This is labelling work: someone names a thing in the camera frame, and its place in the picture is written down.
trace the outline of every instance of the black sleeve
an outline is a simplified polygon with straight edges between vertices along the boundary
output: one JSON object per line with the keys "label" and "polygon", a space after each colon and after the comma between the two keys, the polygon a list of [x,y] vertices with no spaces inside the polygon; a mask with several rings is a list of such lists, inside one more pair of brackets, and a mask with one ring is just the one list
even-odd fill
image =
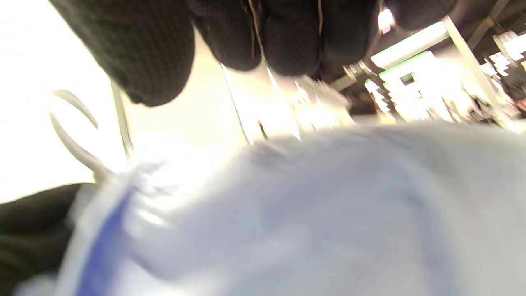
{"label": "black sleeve", "polygon": [[20,282],[57,270],[72,230],[64,223],[82,184],[0,204],[0,296]]}

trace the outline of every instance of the black knit fabric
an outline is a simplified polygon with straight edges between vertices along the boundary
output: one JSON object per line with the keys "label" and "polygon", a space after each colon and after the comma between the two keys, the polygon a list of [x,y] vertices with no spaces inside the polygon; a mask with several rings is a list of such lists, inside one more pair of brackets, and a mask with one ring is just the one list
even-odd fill
{"label": "black knit fabric", "polygon": [[[184,88],[194,60],[195,25],[217,60],[255,68],[261,54],[250,0],[50,0],[95,60],[135,103],[159,106]],[[320,59],[360,60],[378,32],[377,0],[252,0],[269,65],[283,75],[313,73]],[[456,0],[385,0],[397,24],[419,29]]]}
{"label": "black knit fabric", "polygon": [[263,49],[279,74],[303,75],[319,60],[318,0],[267,0]]}
{"label": "black knit fabric", "polygon": [[162,105],[183,90],[194,60],[183,1],[50,1],[132,101]]}
{"label": "black knit fabric", "polygon": [[378,2],[322,1],[324,59],[340,65],[362,59],[378,34]]}

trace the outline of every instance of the ceiling light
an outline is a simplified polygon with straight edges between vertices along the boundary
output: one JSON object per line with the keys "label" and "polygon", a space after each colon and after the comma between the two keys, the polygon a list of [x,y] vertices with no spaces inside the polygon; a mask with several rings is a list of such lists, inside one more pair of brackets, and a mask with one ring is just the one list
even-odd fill
{"label": "ceiling light", "polygon": [[387,33],[391,30],[391,26],[394,25],[395,19],[389,9],[384,9],[378,15],[378,27],[382,33]]}

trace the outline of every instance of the white wall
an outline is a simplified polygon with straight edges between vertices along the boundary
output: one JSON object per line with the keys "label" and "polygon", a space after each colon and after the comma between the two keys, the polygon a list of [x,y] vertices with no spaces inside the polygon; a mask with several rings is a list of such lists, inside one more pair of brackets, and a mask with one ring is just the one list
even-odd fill
{"label": "white wall", "polygon": [[60,118],[73,137],[106,165],[125,162],[108,77],[48,1],[0,1],[0,202],[45,188],[91,181],[48,119],[53,90],[76,94],[99,122],[68,106]]}

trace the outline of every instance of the metal pole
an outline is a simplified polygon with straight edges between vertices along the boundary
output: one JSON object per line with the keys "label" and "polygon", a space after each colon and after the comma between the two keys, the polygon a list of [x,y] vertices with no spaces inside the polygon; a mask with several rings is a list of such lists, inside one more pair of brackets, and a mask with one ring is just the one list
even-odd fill
{"label": "metal pole", "polygon": [[444,26],[446,26],[449,36],[451,37],[451,40],[453,40],[453,43],[459,50],[460,54],[462,55],[462,58],[468,65],[468,68],[471,70],[471,73],[473,73],[473,75],[477,79],[479,86],[482,88],[482,91],[484,91],[484,94],[486,95],[486,99],[493,106],[493,109],[495,111],[495,117],[496,117],[495,119],[503,127],[506,127],[509,129],[511,125],[511,121],[502,111],[501,105],[497,101],[497,93],[495,92],[495,89],[493,88],[493,85],[491,84],[489,79],[486,77],[486,74],[484,73],[484,71],[482,71],[482,69],[480,68],[479,62],[473,55],[473,52],[471,52],[471,49],[469,48],[468,43],[466,43],[462,35],[460,35],[460,32],[458,31],[453,21],[449,18],[449,16],[446,16],[442,20],[442,22],[444,23]]}

